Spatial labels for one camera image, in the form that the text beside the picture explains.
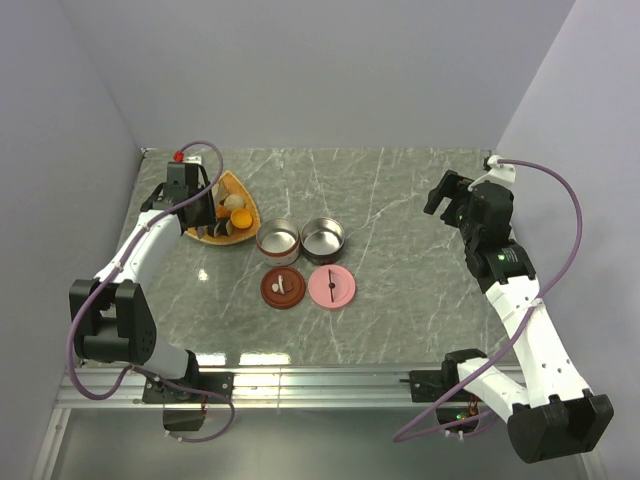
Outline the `aluminium rail frame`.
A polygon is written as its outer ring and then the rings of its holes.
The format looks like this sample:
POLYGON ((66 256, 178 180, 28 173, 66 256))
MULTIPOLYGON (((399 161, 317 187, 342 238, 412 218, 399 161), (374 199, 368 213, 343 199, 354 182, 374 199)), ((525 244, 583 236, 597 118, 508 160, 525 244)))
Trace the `aluminium rail frame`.
POLYGON ((69 382, 58 393, 36 479, 602 479, 597 452, 536 464, 513 452, 506 430, 395 444, 419 412, 408 365, 256 366, 233 369, 237 416, 220 438, 183 445, 161 430, 129 375, 104 402, 69 382))

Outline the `brown round lid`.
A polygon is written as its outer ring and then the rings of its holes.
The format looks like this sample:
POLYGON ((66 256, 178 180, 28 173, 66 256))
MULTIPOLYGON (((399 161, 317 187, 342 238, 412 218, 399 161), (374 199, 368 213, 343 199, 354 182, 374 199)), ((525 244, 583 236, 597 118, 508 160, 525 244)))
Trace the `brown round lid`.
POLYGON ((302 274, 291 267, 270 269, 262 278, 260 293, 263 301, 272 308, 285 310, 296 306, 306 293, 302 274))

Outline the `dark steel lunch tin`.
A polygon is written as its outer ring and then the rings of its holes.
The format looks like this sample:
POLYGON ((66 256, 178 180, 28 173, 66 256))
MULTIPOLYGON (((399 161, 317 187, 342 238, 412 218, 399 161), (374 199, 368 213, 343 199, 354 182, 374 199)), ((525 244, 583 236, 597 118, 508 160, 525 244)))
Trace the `dark steel lunch tin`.
POLYGON ((311 219, 301 231, 302 253, 317 265, 336 263, 342 256, 345 241, 344 228, 332 218, 311 219))

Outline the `fried chicken piece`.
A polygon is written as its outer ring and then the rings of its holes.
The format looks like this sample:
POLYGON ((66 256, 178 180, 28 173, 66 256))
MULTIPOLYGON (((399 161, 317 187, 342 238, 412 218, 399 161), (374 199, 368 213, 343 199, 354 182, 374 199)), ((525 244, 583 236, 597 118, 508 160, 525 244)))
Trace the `fried chicken piece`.
POLYGON ((229 218, 231 216, 231 212, 223 205, 216 206, 215 214, 218 220, 229 218))

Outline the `woven bamboo tray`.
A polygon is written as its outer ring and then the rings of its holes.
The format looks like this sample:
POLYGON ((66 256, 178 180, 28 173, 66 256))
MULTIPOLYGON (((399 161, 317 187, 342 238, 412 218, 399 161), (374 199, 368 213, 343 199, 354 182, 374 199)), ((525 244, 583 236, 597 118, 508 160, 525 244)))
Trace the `woven bamboo tray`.
POLYGON ((213 187, 212 195, 215 223, 188 229, 189 237, 209 245, 228 246, 257 234, 261 226, 257 205, 234 173, 226 170, 213 187))

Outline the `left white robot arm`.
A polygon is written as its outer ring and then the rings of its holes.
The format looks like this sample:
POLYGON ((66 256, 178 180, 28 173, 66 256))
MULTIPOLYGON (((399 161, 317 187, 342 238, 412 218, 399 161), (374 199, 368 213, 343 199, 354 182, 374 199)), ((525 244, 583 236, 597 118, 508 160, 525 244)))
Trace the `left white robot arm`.
POLYGON ((202 165, 169 163, 165 182, 142 206, 136 227, 116 256, 94 278, 72 284, 67 363, 72 384, 86 398, 105 400, 114 392, 87 390, 76 373, 79 359, 122 363, 126 370, 166 380, 166 390, 180 402, 200 394, 202 378, 194 353, 158 333, 144 289, 186 230, 214 223, 213 185, 202 165))

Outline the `white steel lunch tin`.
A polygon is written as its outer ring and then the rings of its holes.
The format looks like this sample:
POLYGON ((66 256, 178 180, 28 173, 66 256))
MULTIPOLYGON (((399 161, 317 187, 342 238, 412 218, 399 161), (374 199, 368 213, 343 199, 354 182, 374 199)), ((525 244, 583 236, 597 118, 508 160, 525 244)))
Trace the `white steel lunch tin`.
POLYGON ((300 254, 300 233, 289 220, 274 218, 261 224, 256 234, 256 245, 269 266, 293 264, 300 254))

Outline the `pink round lid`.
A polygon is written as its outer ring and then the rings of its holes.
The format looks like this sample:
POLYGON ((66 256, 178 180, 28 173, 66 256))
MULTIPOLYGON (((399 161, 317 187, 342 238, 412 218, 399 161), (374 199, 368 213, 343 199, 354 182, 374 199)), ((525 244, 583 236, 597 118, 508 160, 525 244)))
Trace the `pink round lid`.
POLYGON ((346 307, 356 295, 353 274, 343 266, 331 264, 317 268, 307 284, 312 301, 327 310, 346 307))

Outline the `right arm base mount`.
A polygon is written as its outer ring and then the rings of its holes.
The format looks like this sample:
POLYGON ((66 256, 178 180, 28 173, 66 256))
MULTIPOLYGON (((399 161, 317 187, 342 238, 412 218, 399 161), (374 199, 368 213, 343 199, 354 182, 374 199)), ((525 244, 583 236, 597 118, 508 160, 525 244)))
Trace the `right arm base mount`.
MULTIPOLYGON (((408 386, 413 403, 435 402, 448 390, 444 382, 444 374, 440 370, 411 370, 399 382, 408 386)), ((497 417, 488 411, 486 414, 486 417, 480 418, 479 398, 465 390, 457 392, 435 410, 435 416, 440 425, 471 419, 468 424, 456 425, 445 430, 446 434, 457 434, 460 439, 468 435, 479 435, 490 428, 497 417)))

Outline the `orange egg tart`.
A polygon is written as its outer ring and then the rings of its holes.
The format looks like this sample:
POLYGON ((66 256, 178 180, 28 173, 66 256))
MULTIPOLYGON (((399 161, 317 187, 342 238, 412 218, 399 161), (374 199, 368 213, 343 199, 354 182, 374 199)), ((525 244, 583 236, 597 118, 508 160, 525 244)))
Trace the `orange egg tart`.
POLYGON ((240 230, 247 230, 254 223, 253 216, 246 208, 237 209, 231 212, 230 219, 234 225, 234 228, 240 230))

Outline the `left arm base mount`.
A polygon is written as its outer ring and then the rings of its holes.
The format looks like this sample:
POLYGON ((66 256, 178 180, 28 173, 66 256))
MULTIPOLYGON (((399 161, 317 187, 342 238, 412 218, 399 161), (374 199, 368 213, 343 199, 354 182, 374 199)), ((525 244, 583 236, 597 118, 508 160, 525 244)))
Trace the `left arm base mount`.
POLYGON ((236 416, 232 402, 233 387, 234 374, 226 371, 200 373, 193 385, 148 378, 142 404, 162 407, 163 428, 169 436, 186 443, 202 443, 220 437, 231 428, 236 416), (185 434, 201 430, 208 409, 213 406, 229 408, 229 419, 224 426, 207 437, 185 437, 185 434))

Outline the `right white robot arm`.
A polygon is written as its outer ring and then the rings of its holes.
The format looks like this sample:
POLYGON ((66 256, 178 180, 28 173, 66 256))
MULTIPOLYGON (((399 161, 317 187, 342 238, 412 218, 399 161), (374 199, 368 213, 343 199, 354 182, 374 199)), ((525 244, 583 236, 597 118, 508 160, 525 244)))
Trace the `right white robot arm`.
POLYGON ((535 463, 594 449, 614 416, 605 394, 596 395, 573 365, 544 305, 534 266, 512 236, 513 175, 478 180, 447 171, 424 208, 459 230, 467 268, 498 314, 524 382, 503 374, 477 349, 451 352, 442 363, 442 405, 469 393, 507 425, 521 460, 535 463))

